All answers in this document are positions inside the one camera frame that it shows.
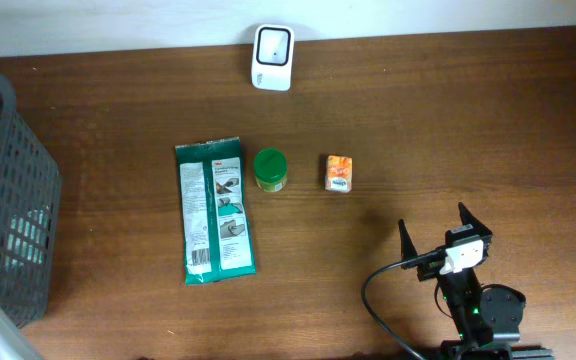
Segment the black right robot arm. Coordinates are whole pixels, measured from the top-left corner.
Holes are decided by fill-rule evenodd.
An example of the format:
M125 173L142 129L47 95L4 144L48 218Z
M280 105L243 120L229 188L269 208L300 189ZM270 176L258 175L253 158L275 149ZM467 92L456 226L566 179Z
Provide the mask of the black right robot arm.
M492 231L462 203L461 225L445 233L445 243L425 254L416 251L405 222L398 222L403 268L417 270L418 280L437 282L459 333L458 341L444 341L442 359L552 359L550 349L515 348L526 297L501 284L480 283L475 268L488 258Z

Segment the green wipes package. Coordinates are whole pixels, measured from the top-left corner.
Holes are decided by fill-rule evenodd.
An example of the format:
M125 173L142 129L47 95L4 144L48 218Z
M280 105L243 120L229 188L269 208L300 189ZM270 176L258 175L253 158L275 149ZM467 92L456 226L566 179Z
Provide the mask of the green wipes package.
M256 274L240 139L178 145L175 156L185 283L203 285Z

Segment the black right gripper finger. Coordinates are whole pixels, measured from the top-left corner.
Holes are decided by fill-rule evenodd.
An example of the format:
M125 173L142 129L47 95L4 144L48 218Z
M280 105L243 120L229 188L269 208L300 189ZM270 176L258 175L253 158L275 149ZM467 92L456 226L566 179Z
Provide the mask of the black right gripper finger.
M459 209L459 216L463 226L471 225L472 229L478 235L485 235L486 234L486 226L481 223L464 205L463 202L458 203Z
M408 261L418 256L417 250L412 242L408 233L405 222L403 219L398 221L398 229L401 241L401 260Z

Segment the orange tissue pack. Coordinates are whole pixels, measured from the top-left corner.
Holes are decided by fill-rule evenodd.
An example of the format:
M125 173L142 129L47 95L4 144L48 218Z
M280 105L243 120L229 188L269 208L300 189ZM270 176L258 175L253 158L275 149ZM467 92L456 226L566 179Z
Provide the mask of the orange tissue pack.
M325 189L331 192L350 192L352 165L350 157L329 155L326 160Z

